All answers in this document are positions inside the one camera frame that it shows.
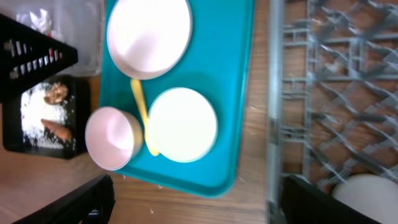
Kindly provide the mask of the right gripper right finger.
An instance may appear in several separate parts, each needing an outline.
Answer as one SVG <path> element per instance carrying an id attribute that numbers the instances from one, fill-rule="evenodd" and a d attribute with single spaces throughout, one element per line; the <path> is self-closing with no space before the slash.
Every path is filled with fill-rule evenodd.
<path id="1" fill-rule="evenodd" d="M 288 224 L 379 224 L 297 175 L 284 178 L 280 206 Z"/>

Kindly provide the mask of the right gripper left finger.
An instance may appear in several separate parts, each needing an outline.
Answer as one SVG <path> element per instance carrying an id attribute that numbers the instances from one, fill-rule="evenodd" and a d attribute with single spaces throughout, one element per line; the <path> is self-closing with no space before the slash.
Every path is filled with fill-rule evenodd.
<path id="1" fill-rule="evenodd" d="M 114 204 L 113 180 L 109 174 L 102 174 L 16 222 L 18 224 L 107 224 Z"/>

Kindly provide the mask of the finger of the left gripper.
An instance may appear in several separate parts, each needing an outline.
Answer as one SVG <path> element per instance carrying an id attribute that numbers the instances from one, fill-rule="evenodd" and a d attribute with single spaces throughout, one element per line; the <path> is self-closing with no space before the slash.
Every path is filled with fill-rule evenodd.
<path id="1" fill-rule="evenodd" d="M 1 101 L 78 62 L 78 51 L 1 15 Z"/>

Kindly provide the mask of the foil wrapper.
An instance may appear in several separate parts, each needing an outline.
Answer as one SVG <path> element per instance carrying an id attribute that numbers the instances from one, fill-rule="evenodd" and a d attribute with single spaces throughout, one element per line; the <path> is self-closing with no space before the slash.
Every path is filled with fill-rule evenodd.
<path id="1" fill-rule="evenodd" d="M 32 23 L 30 27 L 33 30 L 45 35 L 49 35 L 51 33 L 52 20 L 48 11 L 45 9 L 39 9 L 39 14 L 35 14 L 34 12 L 30 11 L 29 16 Z"/>

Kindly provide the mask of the brown food chunk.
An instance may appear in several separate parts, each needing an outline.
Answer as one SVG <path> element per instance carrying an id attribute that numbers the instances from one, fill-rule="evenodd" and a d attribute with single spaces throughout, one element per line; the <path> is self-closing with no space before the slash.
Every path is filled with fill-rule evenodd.
<path id="1" fill-rule="evenodd" d="M 58 82 L 45 92 L 44 101 L 49 105 L 56 105 L 61 103 L 68 96 L 68 93 L 68 87 Z"/>

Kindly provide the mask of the pink bowl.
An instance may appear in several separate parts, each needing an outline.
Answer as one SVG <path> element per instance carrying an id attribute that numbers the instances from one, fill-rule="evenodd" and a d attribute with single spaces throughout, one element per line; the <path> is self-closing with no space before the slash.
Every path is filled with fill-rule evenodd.
<path id="1" fill-rule="evenodd" d="M 141 150 L 143 130 L 132 114 L 105 106 L 95 110 L 85 128 L 89 155 L 104 170 L 123 168 Z"/>

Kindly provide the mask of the white cup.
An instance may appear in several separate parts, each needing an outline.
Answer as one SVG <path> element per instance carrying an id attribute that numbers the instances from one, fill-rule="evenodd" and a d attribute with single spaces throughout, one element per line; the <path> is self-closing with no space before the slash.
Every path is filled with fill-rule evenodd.
<path id="1" fill-rule="evenodd" d="M 332 196 L 379 223 L 397 224 L 397 184 L 387 178 L 354 175 L 338 184 Z"/>

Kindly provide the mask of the carrot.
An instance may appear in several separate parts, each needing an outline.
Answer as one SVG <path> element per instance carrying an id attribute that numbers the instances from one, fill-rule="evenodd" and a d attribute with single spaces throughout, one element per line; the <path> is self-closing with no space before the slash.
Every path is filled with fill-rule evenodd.
<path id="1" fill-rule="evenodd" d="M 41 119 L 40 121 L 45 128 L 47 128 L 51 133 L 56 135 L 58 138 L 63 140 L 73 139 L 72 132 L 68 128 L 62 126 L 61 124 L 46 119 Z"/>

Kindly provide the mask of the pale green bowl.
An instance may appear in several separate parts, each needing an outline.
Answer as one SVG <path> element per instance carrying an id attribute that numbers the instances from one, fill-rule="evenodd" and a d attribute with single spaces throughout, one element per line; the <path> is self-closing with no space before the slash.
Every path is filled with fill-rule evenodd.
<path id="1" fill-rule="evenodd" d="M 189 163 L 206 156 L 216 142 L 218 118 L 199 92 L 171 88 L 161 93 L 149 110 L 148 131 L 161 155 Z"/>

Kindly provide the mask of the large white plate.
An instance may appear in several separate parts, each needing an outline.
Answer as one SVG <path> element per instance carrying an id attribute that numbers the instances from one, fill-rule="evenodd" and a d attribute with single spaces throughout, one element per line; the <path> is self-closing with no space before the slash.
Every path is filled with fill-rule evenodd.
<path id="1" fill-rule="evenodd" d="M 192 32 L 187 0 L 119 0 L 109 15 L 106 43 L 118 70 L 150 80 L 178 64 Z"/>

